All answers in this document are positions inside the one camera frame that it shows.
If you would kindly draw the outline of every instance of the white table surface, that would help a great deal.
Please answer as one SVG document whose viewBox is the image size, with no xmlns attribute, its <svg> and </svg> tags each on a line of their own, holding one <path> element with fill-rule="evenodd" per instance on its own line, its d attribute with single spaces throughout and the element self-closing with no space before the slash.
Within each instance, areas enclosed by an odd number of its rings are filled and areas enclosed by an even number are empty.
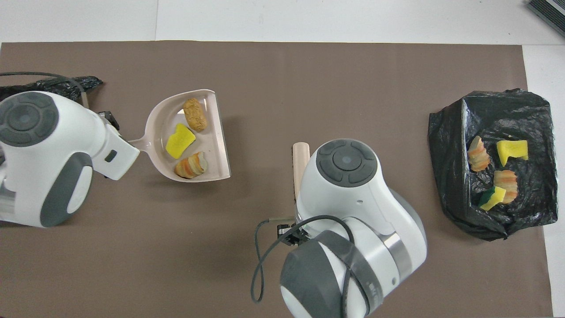
<svg viewBox="0 0 565 318">
<path fill-rule="evenodd" d="M 565 171 L 565 38 L 530 12 L 524 0 L 422 3 L 0 0 L 0 44 L 200 40 L 523 45 L 528 89 L 551 103 L 558 171 Z M 559 202 L 564 195 L 560 189 Z M 565 316 L 565 222 L 544 226 L 544 233 L 554 316 Z"/>
</svg>

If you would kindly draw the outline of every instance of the green and yellow sponge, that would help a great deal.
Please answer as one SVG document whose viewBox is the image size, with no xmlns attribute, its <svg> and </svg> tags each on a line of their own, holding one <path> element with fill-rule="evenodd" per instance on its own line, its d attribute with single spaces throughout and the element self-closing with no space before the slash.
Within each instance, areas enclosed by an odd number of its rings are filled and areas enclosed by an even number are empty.
<svg viewBox="0 0 565 318">
<path fill-rule="evenodd" d="M 492 209 L 495 205 L 501 203 L 504 200 L 504 195 L 506 190 L 500 187 L 492 187 L 486 190 L 481 200 L 479 201 L 479 207 L 485 211 Z"/>
</svg>

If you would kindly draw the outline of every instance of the gray circular cap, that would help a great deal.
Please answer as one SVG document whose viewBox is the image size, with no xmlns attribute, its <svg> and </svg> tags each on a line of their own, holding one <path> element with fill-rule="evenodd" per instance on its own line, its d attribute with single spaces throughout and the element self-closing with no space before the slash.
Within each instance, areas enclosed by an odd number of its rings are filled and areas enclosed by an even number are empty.
<svg viewBox="0 0 565 318">
<path fill-rule="evenodd" d="M 336 139 L 318 150 L 316 166 L 329 182 L 340 187 L 358 187 L 377 172 L 377 158 L 369 146 L 354 139 Z"/>
<path fill-rule="evenodd" d="M 25 92 L 0 102 L 0 141 L 13 147 L 35 145 L 57 127 L 59 112 L 47 94 Z"/>
</svg>

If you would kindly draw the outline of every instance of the plastic bag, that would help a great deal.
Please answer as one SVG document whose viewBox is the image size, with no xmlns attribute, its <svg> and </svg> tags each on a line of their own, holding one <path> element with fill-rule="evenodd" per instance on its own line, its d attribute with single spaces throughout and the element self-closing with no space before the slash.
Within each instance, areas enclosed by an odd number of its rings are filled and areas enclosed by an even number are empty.
<svg viewBox="0 0 565 318">
<path fill-rule="evenodd" d="M 85 91 L 93 89 L 96 86 L 104 83 L 95 76 L 80 76 L 73 79 L 79 82 L 79 84 L 82 85 Z M 80 99 L 80 90 L 78 89 L 78 87 L 64 79 L 55 78 L 42 79 L 26 85 L 1 86 L 0 101 L 3 101 L 4 99 L 12 95 L 29 91 L 50 92 L 53 94 L 61 95 L 76 102 L 78 102 L 78 100 Z"/>
<path fill-rule="evenodd" d="M 478 173 L 467 161 L 467 148 L 477 135 L 491 157 Z M 510 158 L 502 167 L 496 149 L 500 140 L 527 140 L 529 160 Z M 442 210 L 466 233 L 492 241 L 557 221 L 553 123 L 542 97 L 520 89 L 472 92 L 429 115 L 428 141 Z M 518 196 L 484 211 L 477 205 L 493 186 L 495 170 L 516 173 Z"/>
</svg>

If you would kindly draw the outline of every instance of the toy food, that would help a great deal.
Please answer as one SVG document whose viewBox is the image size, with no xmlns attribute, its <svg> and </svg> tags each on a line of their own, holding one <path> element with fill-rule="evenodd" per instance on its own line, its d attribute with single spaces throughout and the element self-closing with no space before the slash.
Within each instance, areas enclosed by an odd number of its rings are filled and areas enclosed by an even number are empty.
<svg viewBox="0 0 565 318">
<path fill-rule="evenodd" d="M 184 150 L 190 146 L 196 140 L 196 136 L 183 124 L 177 124 L 175 127 L 175 133 L 169 137 L 167 140 L 167 145 L 165 150 L 171 155 L 171 157 L 178 159 L 182 156 Z"/>
<path fill-rule="evenodd" d="M 510 203 L 518 196 L 518 183 L 516 174 L 511 170 L 494 172 L 494 186 L 506 190 L 502 203 Z"/>
<path fill-rule="evenodd" d="M 498 156 L 502 166 L 506 166 L 508 157 L 528 159 L 528 141 L 527 140 L 501 140 L 496 143 Z"/>
<path fill-rule="evenodd" d="M 175 166 L 175 173 L 186 179 L 192 179 L 206 172 L 208 162 L 204 159 L 203 152 L 197 152 L 188 158 L 182 159 Z"/>
<path fill-rule="evenodd" d="M 190 128 L 200 132 L 208 126 L 202 105 L 200 105 L 196 98 L 187 100 L 183 104 L 182 109 L 184 109 L 184 117 Z"/>
<path fill-rule="evenodd" d="M 485 211 L 493 208 L 493 206 L 501 203 L 504 200 L 504 194 L 506 190 L 500 187 L 492 187 L 483 193 L 481 200 L 479 201 L 479 207 Z"/>
<path fill-rule="evenodd" d="M 471 164 L 471 170 L 474 172 L 479 172 L 485 170 L 490 163 L 490 157 L 486 153 L 485 145 L 480 136 L 475 136 L 469 150 L 467 151 L 467 156 L 469 157 L 469 164 Z"/>
</svg>

